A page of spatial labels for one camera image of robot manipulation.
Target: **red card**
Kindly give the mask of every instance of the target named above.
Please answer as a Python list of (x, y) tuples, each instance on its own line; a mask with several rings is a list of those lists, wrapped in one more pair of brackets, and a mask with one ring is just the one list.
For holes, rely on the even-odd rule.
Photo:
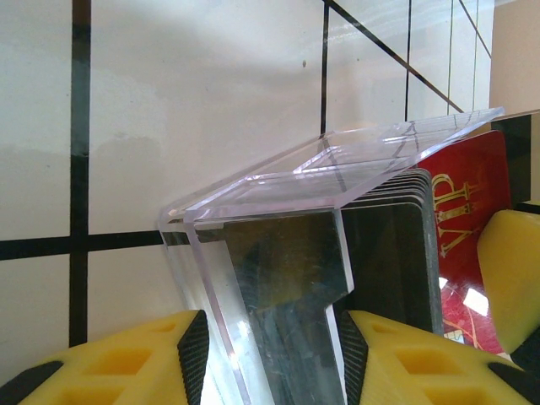
[(502, 353), (483, 290), (477, 243), (491, 216), (510, 208), (505, 137), (487, 132), (454, 143), (418, 166), (432, 176), (447, 337)]

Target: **acrylic box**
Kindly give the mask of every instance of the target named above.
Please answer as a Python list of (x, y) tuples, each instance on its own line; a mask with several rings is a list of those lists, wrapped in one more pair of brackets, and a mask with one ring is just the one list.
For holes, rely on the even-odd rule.
[[(203, 401), (344, 404), (332, 306), (354, 289), (343, 209), (502, 113), (325, 134), (165, 209), (159, 229), (185, 305), (208, 314)], [(436, 262), (425, 273), (440, 305)]]

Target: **white tiled wall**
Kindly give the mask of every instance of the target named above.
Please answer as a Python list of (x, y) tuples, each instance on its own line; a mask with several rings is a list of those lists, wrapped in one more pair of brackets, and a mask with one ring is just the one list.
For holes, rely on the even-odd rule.
[[(490, 46), (493, 0), (479, 1)], [(339, 4), (444, 95), (451, 67), (463, 110), (487, 105), (489, 56), (458, 0), (452, 40), (452, 0), (412, 1), (409, 54), (408, 0)], [(155, 230), (165, 204), (316, 137), (323, 9), (92, 0), (90, 233)], [(71, 12), (0, 3), (0, 242), (69, 234)], [(402, 121), (407, 69), (332, 9), (328, 29), (327, 130)], [(409, 74), (409, 118), (446, 111)], [(67, 347), (68, 269), (68, 256), (0, 262), (0, 383)], [(160, 246), (90, 252), (88, 270), (90, 339), (181, 308)]]

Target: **black rubber edge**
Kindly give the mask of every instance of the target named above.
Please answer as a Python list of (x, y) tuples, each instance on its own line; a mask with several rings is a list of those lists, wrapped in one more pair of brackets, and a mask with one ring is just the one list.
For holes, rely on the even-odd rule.
[(200, 310), (176, 346), (188, 405), (201, 403), (209, 344), (206, 313)]
[(522, 369), (540, 379), (540, 327), (537, 327), (510, 357)]
[(516, 204), (514, 209), (523, 213), (536, 213), (540, 215), (540, 205), (530, 204), (529, 202), (520, 202)]
[(489, 363), (488, 367), (532, 405), (540, 405), (540, 381), (533, 375), (499, 362)]
[(0, 386), (0, 403), (15, 405), (22, 402), (63, 366), (62, 361), (50, 361), (27, 369)]
[(368, 343), (348, 311), (338, 318), (337, 332), (345, 363), (347, 404), (359, 405), (368, 364)]

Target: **black tile grout line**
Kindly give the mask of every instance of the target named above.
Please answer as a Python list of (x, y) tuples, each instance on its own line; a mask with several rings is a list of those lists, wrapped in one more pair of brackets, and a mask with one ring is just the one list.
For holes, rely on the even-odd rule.
[(321, 62), (321, 138), (327, 131), (327, 72), (328, 72), (328, 20), (330, 8), (324, 5), (322, 23), (322, 62)]
[[(408, 28), (407, 28), (407, 65), (411, 63), (411, 17), (413, 10), (413, 0), (408, 0)], [(410, 72), (407, 70), (405, 79), (405, 121), (408, 121), (408, 80)]]
[(482, 36), (480, 35), (480, 31), (478, 31), (478, 27), (477, 27), (477, 24), (478, 24), (478, 3), (477, 3), (477, 23), (476, 23), (476, 24), (474, 24), (474, 21), (473, 21), (473, 19), (471, 18), (471, 14), (469, 14), (469, 11), (467, 10), (467, 7), (465, 7), (465, 4), (463, 4), (463, 0), (459, 0), (459, 3), (462, 5), (463, 10), (465, 11), (465, 14), (467, 15), (467, 18), (469, 19), (469, 21), (471, 22), (472, 27), (473, 27), (474, 30), (476, 31), (477, 37), (480, 39), (480, 42), (482, 42), (483, 48), (486, 50), (486, 52), (488, 53), (489, 57), (491, 58), (491, 52), (488, 50), (488, 46), (487, 46), (486, 43), (483, 41), (483, 38), (482, 38)]
[[(164, 233), (164, 237), (168, 240), (169, 245), (189, 244), (187, 237), (181, 232), (167, 232)], [(155, 245), (163, 245), (163, 240), (158, 230), (0, 240), (0, 261), (68, 255), (72, 252), (88, 253), (91, 251), (109, 251)]]
[[(478, 0), (476, 0), (476, 24), (478, 25)], [(474, 36), (474, 73), (472, 74), (472, 110), (474, 111), (474, 98), (476, 95), (476, 54), (478, 52), (478, 34)]]
[[(450, 97), (450, 78), (452, 73), (452, 34), (454, 32), (454, 0), (451, 1), (450, 11), (450, 49), (448, 55), (448, 97)], [(446, 105), (446, 114), (450, 114), (450, 103)]]
[(437, 89), (428, 79), (426, 79), (422, 74), (420, 74), (415, 68), (410, 66), (406, 61), (403, 60), (399, 55), (397, 55), (387, 44), (382, 42), (375, 34), (368, 30), (363, 24), (361, 24), (355, 17), (345, 11), (339, 4), (333, 0), (322, 0), (325, 4), (328, 4), (332, 10), (338, 13), (342, 18), (349, 22), (354, 28), (364, 34), (370, 41), (379, 46), (389, 57), (394, 59), (397, 63), (406, 68), (411, 74), (413, 74), (418, 80), (428, 86), (433, 90), (441, 99), (449, 103), (457, 111), (463, 112), (456, 103), (450, 100), (445, 96), (439, 89)]
[[(91, 0), (72, 0), (70, 239), (89, 233)], [(69, 257), (69, 347), (88, 338), (88, 252)]]

